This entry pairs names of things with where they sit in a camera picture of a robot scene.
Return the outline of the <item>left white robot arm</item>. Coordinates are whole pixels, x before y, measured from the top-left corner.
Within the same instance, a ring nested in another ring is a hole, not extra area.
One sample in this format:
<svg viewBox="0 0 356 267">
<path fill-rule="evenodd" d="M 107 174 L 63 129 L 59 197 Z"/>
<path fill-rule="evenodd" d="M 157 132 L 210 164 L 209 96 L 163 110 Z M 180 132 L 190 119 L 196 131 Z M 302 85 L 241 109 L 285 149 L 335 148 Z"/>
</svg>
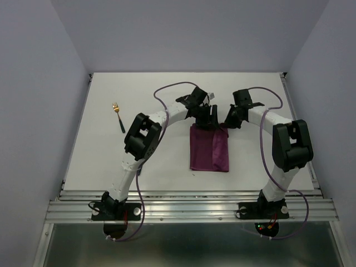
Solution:
<svg viewBox="0 0 356 267">
<path fill-rule="evenodd" d="M 153 97 L 160 102 L 163 110 L 146 115 L 139 113 L 124 138 L 124 155 L 121 172 L 113 179 L 112 185 L 102 194 L 100 202 L 94 207 L 102 221 L 123 220 L 130 207 L 126 204 L 130 186 L 143 164 L 154 154 L 167 128 L 187 118 L 194 118 L 204 130 L 219 127 L 217 105 L 212 105 L 212 93 L 207 93 L 198 85 L 192 93 L 177 98 L 167 105 L 157 93 L 183 82 L 173 83 L 157 89 Z"/>
</svg>

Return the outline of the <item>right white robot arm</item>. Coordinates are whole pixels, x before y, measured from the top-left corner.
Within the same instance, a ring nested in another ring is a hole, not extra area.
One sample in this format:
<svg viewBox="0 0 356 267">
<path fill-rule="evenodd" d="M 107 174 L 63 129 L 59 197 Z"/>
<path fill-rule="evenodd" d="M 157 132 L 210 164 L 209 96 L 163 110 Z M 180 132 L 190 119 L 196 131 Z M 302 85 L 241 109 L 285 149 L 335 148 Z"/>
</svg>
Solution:
<svg viewBox="0 0 356 267">
<path fill-rule="evenodd" d="M 240 128 L 243 122 L 259 127 L 259 133 L 267 132 L 272 137 L 271 153 L 274 161 L 272 171 L 267 170 L 269 181 L 260 190 L 255 202 L 241 202 L 236 215 L 242 220 L 289 218 L 285 195 L 296 174 L 314 157 L 308 125 L 304 120 L 291 120 L 275 113 L 277 107 L 266 107 L 253 102 L 250 89 L 233 93 L 231 104 L 224 121 L 231 129 Z"/>
</svg>

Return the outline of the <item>purple cloth napkin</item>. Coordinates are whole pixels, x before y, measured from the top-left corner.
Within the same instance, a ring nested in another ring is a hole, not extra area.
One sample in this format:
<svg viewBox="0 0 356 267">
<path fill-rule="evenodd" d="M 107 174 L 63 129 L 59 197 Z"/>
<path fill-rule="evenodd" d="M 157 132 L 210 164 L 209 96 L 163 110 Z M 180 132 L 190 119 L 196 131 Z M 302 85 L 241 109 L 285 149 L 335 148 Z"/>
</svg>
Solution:
<svg viewBox="0 0 356 267">
<path fill-rule="evenodd" d="M 190 169 L 229 172 L 228 130 L 204 130 L 195 123 L 190 127 Z"/>
</svg>

